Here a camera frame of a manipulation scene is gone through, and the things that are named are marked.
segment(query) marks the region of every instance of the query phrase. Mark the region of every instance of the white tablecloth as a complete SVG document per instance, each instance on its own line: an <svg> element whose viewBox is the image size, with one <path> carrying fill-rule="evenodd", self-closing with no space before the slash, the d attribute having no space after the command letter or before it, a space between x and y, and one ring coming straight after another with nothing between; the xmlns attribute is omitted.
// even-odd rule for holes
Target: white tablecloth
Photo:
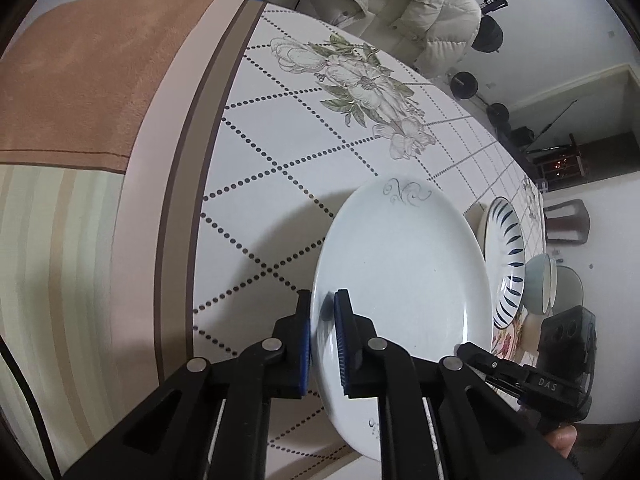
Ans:
<svg viewBox="0 0 640 480"><path fill-rule="evenodd" d="M461 213L507 197L522 224L526 258L543 251L540 196L527 197L526 175L492 135L391 56L351 50L362 42L331 41L334 33L267 6L233 82L196 251L194 352L212 362L270 336L273 323L293 312L295 291L312 286L334 215L372 176L429 180ZM332 58L323 46L346 54ZM367 53L370 63L358 62ZM349 114L348 126L345 102L361 110ZM395 131L374 128L371 117L396 113ZM267 478L302 480L350 451L313 379L310 393L273 402Z"/></svg>

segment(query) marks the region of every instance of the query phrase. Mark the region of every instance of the metal pivot screw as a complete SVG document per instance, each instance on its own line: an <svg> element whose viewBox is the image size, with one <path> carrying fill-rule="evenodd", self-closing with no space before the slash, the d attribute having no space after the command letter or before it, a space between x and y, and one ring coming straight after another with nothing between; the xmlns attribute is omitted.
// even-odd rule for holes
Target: metal pivot screw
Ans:
<svg viewBox="0 0 640 480"><path fill-rule="evenodd" d="M282 348L282 341L280 341L277 337L270 337L262 342L262 348L264 348L268 352L275 352L276 350L280 350L280 348Z"/></svg>
<svg viewBox="0 0 640 480"><path fill-rule="evenodd" d="M453 357L453 355L445 357L442 364L444 364L447 370L451 370L452 372L462 370L462 360L459 357Z"/></svg>
<svg viewBox="0 0 640 480"><path fill-rule="evenodd" d="M207 360L202 357L194 357L187 363L187 370L193 373L203 371L207 367Z"/></svg>
<svg viewBox="0 0 640 480"><path fill-rule="evenodd" d="M381 337L372 337L367 341L369 348L372 350L384 350L386 348L386 339Z"/></svg>

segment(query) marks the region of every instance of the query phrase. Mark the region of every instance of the brown blanket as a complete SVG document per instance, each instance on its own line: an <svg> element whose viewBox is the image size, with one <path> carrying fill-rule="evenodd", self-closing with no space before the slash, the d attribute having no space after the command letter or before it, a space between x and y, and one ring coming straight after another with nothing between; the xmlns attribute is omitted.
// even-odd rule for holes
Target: brown blanket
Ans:
<svg viewBox="0 0 640 480"><path fill-rule="evenodd" d="M82 0L0 62L0 162L124 173L162 77L213 0Z"/></svg>

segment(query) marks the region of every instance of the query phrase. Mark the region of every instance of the cable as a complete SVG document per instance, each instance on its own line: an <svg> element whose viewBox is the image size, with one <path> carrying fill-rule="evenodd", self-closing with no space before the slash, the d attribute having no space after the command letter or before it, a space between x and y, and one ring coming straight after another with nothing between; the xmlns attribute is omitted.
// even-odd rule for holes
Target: cable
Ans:
<svg viewBox="0 0 640 480"><path fill-rule="evenodd" d="M53 476L54 480L60 480L62 478L62 475L60 474L60 468L58 467L58 462L56 461L56 455L53 453L53 447L51 446L49 434L47 433L47 427L44 424L44 419L42 418L42 414L40 413L38 403L36 402L36 398L33 396L33 392L29 387L27 379L24 378L24 375L22 374L18 363L15 362L14 356L11 354L9 347L4 342L4 339L2 339L2 335L0 335L0 355L2 355L4 362L9 367L9 371L14 376L15 381L18 383L18 387L24 395L24 399L27 401L27 406L29 407L29 411L31 412L31 416L33 417L33 421L36 425L40 444L42 444L42 450L44 451L44 456L47 459L47 464L49 465L51 475Z"/></svg>

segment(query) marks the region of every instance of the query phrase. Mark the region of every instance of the gray floral pattern on plate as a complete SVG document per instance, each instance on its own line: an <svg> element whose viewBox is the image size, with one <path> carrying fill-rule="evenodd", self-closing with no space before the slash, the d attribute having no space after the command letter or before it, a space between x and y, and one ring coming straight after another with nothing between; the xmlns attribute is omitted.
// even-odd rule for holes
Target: gray floral pattern on plate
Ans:
<svg viewBox="0 0 640 480"><path fill-rule="evenodd" d="M391 141L392 158L417 157L436 143L426 132L424 111L412 99L414 91L391 77L393 71L376 55L379 49L351 43L340 34L332 34L327 43L274 38L270 46L281 69L316 76L318 85L333 97L322 105L342 114L347 126L352 119L364 128L367 118L373 121L373 136Z"/></svg>

